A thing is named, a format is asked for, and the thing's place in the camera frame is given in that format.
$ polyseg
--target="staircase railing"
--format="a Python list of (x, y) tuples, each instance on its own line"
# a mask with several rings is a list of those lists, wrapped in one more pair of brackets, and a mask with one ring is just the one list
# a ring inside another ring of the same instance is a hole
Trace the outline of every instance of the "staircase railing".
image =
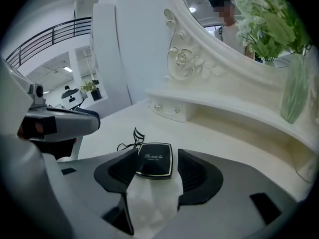
[(6, 60), (13, 67), (18, 68), (42, 50), (56, 43), (83, 34), (90, 34), (91, 23), (92, 18), (85, 17), (50, 27), (24, 42)]

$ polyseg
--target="person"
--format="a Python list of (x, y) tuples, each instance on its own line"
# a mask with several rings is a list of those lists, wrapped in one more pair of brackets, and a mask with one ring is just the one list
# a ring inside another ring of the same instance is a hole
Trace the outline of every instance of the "person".
[(238, 27), (235, 20), (235, 6), (231, 0), (208, 0), (217, 12), (220, 18), (224, 19), (224, 24), (215, 30), (214, 35), (219, 40), (244, 54), (251, 59), (254, 59), (255, 53), (243, 45), (242, 40), (237, 37)]

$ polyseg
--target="black cap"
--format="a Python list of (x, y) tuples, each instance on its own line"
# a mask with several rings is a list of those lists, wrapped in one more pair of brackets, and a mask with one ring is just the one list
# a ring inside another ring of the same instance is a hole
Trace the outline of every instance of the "black cap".
[(208, 0), (212, 7), (219, 7), (219, 6), (225, 6), (225, 2), (230, 2), (232, 4), (231, 0)]

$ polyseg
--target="white shirt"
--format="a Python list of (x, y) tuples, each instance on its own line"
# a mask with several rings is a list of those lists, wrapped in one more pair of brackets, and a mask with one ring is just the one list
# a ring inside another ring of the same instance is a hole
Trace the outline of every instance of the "white shirt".
[[(220, 34), (218, 33), (219, 28), (214, 31), (216, 38), (221, 40)], [(242, 40), (237, 37), (238, 27), (236, 23), (231, 26), (224, 26), (222, 31), (222, 41), (228, 46), (232, 47), (234, 50), (237, 50), (241, 54), (245, 55), (246, 47), (243, 46)]]

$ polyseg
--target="green glass vase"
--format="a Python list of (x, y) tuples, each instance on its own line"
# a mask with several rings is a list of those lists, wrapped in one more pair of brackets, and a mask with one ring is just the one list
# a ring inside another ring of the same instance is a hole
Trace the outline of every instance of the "green glass vase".
[(293, 54), (289, 65), (287, 81), (280, 115), (293, 124), (302, 113), (307, 102), (309, 70), (302, 54)]
[(274, 63), (273, 60), (272, 61), (271, 60), (269, 60), (269, 61), (265, 60), (265, 65), (275, 67), (275, 63)]

